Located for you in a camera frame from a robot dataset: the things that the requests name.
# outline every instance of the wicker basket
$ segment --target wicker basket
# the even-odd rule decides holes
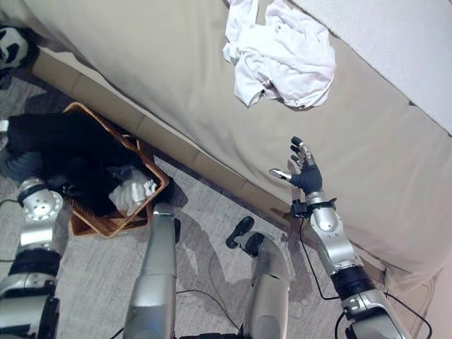
[[[169,179],[165,173],[158,168],[152,160],[143,152],[145,145],[142,141],[136,141],[134,145],[127,137],[121,135],[116,131],[111,124],[99,114],[89,110],[84,105],[73,102],[71,103],[63,113],[71,113],[73,111],[85,112],[96,120],[102,127],[113,137],[115,137],[124,147],[135,152],[143,162],[143,164],[149,169],[149,173],[146,173],[149,177],[157,183],[156,192],[147,198],[143,204],[138,207],[135,212],[130,216],[124,216],[119,211],[110,215],[99,217],[95,215],[89,208],[83,204],[67,198],[66,200],[72,205],[73,215],[71,218],[70,226],[74,235],[92,235],[101,234],[103,237],[113,237],[115,234],[122,230],[129,230],[134,227],[140,227],[147,225],[152,218],[153,209],[152,201],[160,194],[166,186],[169,184]]]

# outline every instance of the mattress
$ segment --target mattress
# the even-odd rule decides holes
[[[270,0],[261,0],[259,20]],[[452,138],[331,37],[337,70],[328,100],[293,110],[234,96],[222,57],[220,0],[0,1],[0,21],[25,25],[83,58],[112,85],[224,166],[287,204],[268,175],[303,138],[338,198],[347,236],[387,265],[395,292],[435,274],[451,255]]]

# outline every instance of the floor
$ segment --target floor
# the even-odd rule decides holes
[[[0,119],[15,114],[60,112],[71,101],[65,94],[21,71],[9,89],[0,90]],[[252,260],[240,250],[228,249],[225,239],[244,216],[251,215],[256,220],[255,230],[275,238],[290,269],[287,338],[333,338],[335,320],[341,313],[340,303],[324,302],[319,297],[301,253],[298,228],[275,224],[166,155],[156,155],[156,164],[177,183],[172,202],[182,222],[181,241],[177,245],[177,290],[200,289],[211,294],[225,306],[234,322],[242,323],[251,291]],[[16,185],[0,175],[0,200],[16,197]],[[22,223],[18,206],[2,206],[0,258],[13,258]],[[148,227],[112,239],[70,235],[56,291],[61,300],[58,338],[110,338],[124,325],[148,235]],[[315,251],[308,251],[323,293],[334,295]],[[0,277],[7,272],[8,264],[0,263]],[[339,338],[345,337],[344,328],[343,323]],[[179,295],[177,336],[207,332],[233,333],[234,327],[207,297],[192,293]],[[425,338],[423,329],[418,338]]]

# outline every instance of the bed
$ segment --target bed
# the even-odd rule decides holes
[[[450,135],[333,36],[323,105],[246,108],[221,52],[227,13],[220,0],[0,2],[0,22],[45,38],[37,75],[270,216],[287,212],[292,192],[268,170],[287,167],[290,138],[302,137],[346,234],[388,288],[435,275],[451,255]]]

